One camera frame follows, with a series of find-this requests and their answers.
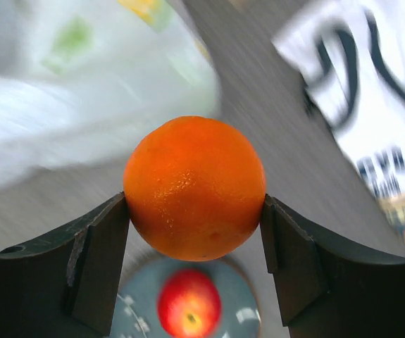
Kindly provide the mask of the fake orange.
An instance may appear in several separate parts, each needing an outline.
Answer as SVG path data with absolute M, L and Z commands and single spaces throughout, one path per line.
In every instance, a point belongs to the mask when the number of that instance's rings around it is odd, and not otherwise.
M 266 195 L 265 170 L 251 142 L 199 116 L 148 134 L 127 162 L 123 185 L 140 236 L 182 261 L 210 261 L 245 243 Z

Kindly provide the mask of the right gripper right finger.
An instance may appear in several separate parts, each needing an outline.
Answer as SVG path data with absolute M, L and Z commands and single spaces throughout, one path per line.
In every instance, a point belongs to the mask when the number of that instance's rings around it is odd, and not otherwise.
M 272 196 L 260 228 L 291 337 L 405 337 L 404 257 L 347 239 Z

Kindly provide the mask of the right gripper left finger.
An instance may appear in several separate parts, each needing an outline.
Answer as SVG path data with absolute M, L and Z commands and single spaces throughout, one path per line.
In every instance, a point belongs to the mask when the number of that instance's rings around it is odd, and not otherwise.
M 129 222 L 125 197 L 116 194 L 0 251 L 0 337 L 107 337 Z

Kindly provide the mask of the fake red apple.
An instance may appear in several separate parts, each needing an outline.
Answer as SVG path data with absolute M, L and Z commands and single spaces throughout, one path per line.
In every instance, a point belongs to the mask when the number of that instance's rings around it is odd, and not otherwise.
M 172 337 L 210 337 L 220 322 L 221 310 L 211 278 L 193 268 L 171 275 L 157 300 L 161 327 Z

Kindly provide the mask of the white plastic bag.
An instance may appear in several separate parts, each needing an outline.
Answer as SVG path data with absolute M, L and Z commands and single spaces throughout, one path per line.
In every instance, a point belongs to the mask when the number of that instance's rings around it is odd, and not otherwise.
M 219 106 L 206 46 L 167 1 L 0 1 L 0 190 Z

